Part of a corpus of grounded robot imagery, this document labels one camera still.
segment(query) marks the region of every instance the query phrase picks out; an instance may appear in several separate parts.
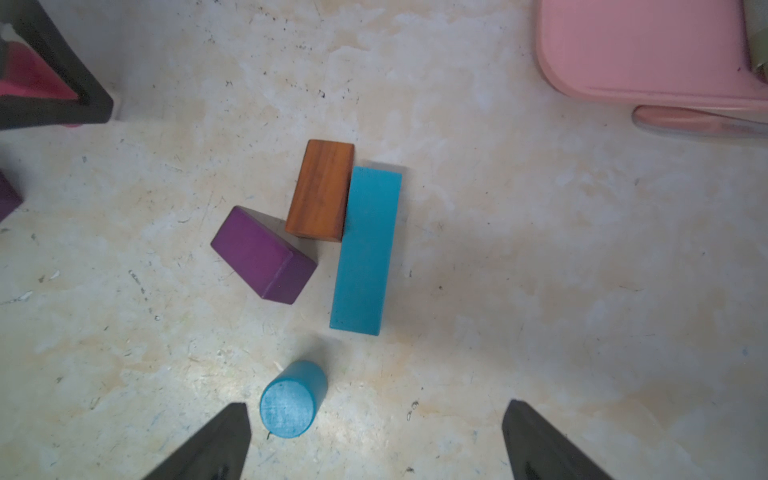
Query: purple object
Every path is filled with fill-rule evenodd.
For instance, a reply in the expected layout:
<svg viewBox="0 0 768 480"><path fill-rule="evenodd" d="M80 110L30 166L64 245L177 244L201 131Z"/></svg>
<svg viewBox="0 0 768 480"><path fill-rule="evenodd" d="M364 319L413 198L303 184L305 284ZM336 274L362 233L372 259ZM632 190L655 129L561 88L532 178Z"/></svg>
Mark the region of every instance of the purple object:
<svg viewBox="0 0 768 480"><path fill-rule="evenodd" d="M0 222L11 214L16 207L22 204L22 198L13 189L13 186L0 173Z"/></svg>
<svg viewBox="0 0 768 480"><path fill-rule="evenodd" d="M235 207L210 245L265 300L296 301L317 263Z"/></svg>

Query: concrete floor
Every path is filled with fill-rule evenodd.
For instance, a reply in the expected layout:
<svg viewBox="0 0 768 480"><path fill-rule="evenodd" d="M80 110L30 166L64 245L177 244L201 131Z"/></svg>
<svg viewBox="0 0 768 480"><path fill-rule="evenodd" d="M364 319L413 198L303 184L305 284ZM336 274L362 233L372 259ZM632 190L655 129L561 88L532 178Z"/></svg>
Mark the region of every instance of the concrete floor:
<svg viewBox="0 0 768 480"><path fill-rule="evenodd" d="M0 134L0 477L141 478L244 401L244 478L511 478L519 398L617 480L764 478L768 144L553 91L531 0L42 3L123 106ZM209 246L285 218L310 138L405 171L379 337L328 328L338 244L293 306ZM267 438L318 348L316 423Z"/></svg>

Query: blue block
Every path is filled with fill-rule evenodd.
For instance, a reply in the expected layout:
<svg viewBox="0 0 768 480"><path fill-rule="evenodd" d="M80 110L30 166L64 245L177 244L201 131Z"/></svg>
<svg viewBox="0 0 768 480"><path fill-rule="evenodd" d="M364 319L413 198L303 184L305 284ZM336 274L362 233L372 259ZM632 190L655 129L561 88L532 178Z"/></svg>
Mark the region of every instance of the blue block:
<svg viewBox="0 0 768 480"><path fill-rule="evenodd" d="M306 432L328 392L328 379L312 362L291 363L266 386L259 414L266 429L284 439Z"/></svg>
<svg viewBox="0 0 768 480"><path fill-rule="evenodd" d="M402 175L355 167L346 205L331 328L379 335Z"/></svg>

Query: wood grain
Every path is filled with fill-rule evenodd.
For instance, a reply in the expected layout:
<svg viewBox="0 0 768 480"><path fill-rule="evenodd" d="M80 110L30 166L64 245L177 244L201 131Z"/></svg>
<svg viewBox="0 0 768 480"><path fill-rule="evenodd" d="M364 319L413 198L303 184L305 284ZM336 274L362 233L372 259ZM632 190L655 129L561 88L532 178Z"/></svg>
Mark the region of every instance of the wood grain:
<svg viewBox="0 0 768 480"><path fill-rule="evenodd" d="M310 140L286 220L297 237L340 242L355 146Z"/></svg>

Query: blue cylinder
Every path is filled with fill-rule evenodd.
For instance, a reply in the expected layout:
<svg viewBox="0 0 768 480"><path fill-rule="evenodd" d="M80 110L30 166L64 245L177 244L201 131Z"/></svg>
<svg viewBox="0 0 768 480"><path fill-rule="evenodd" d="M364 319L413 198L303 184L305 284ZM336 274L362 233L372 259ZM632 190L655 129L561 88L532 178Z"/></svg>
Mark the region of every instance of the blue cylinder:
<svg viewBox="0 0 768 480"><path fill-rule="evenodd" d="M291 363L264 389L261 421L273 435L297 437L312 425L326 392L328 380L320 367L306 360Z"/></svg>

